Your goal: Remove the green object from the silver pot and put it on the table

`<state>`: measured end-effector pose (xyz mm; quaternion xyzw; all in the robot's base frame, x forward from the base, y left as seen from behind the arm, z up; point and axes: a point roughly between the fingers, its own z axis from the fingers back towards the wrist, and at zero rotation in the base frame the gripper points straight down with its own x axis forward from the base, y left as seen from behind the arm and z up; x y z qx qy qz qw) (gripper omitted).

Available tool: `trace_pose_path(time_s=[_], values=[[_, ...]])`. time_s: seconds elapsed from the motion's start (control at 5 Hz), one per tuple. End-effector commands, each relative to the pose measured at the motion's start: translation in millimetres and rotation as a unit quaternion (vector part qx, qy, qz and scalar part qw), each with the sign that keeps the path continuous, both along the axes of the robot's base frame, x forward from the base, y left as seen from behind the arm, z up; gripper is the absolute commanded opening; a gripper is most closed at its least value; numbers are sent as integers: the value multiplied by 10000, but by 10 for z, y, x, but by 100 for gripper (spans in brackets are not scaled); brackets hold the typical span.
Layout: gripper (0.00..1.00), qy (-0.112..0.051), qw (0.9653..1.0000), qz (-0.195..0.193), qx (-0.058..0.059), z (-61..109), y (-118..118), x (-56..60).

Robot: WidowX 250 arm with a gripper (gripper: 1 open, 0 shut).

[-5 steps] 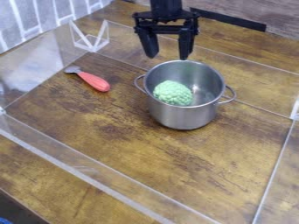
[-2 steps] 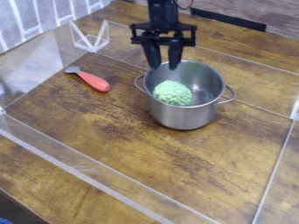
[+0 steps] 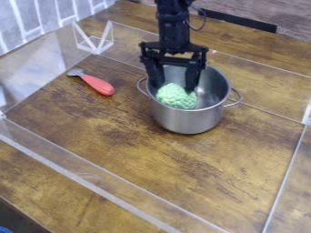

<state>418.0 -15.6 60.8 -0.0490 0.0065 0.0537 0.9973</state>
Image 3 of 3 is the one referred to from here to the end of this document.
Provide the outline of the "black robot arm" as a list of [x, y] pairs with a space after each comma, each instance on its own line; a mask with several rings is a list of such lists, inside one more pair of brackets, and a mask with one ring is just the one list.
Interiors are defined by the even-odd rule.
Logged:
[[141, 42], [141, 60], [153, 87], [166, 83], [165, 65], [181, 66], [185, 71], [185, 89], [191, 93], [206, 68], [210, 49], [191, 42], [190, 30], [201, 30], [190, 24], [190, 11], [195, 0], [155, 0], [159, 40]]

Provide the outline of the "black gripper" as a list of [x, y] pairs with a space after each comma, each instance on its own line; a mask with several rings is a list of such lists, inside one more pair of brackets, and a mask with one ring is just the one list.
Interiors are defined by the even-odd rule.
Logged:
[[166, 82], [163, 65], [187, 66], [186, 92], [191, 93], [199, 83], [202, 67], [207, 62], [209, 48], [191, 42], [190, 18], [158, 19], [159, 39], [141, 42], [142, 62], [153, 87], [161, 88]]

